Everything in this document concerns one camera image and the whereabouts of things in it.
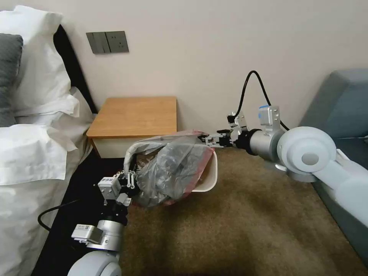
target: wall switch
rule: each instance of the wall switch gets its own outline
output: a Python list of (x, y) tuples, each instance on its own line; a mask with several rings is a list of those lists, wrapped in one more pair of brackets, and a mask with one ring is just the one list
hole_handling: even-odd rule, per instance
[(128, 53), (128, 43), (124, 31), (106, 32), (106, 37), (112, 53)]
[(128, 53), (124, 31), (86, 33), (94, 54)]

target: black headboard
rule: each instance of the black headboard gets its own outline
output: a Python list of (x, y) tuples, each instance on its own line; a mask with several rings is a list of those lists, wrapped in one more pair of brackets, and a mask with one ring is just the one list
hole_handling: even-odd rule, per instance
[(92, 100), (87, 83), (85, 82), (77, 56), (64, 28), (61, 25), (54, 34), (54, 44), (57, 52), (61, 55), (62, 60), (64, 61), (71, 85), (80, 90), (89, 107), (91, 108), (92, 113), (97, 113), (96, 106)]

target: gray pillow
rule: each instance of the gray pillow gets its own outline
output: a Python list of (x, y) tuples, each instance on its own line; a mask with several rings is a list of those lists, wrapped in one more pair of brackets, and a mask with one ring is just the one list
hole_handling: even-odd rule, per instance
[(16, 124), (11, 91), (18, 74), (22, 48), (23, 38), (20, 35), (0, 33), (0, 127)]

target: wooden nightstand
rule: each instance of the wooden nightstand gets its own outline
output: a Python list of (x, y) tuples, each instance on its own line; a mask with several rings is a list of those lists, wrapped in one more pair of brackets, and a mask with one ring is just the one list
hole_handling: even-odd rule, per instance
[(176, 97), (108, 98), (87, 136), (102, 158), (121, 158), (138, 140), (176, 132)]

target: white container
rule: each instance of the white container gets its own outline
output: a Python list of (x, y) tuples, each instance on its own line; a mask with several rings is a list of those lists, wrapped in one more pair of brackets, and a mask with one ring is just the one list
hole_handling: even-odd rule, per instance
[(201, 178), (198, 180), (197, 186), (192, 192), (208, 192), (209, 190), (212, 190), (217, 182), (217, 173), (217, 155), (214, 151), (202, 173)]

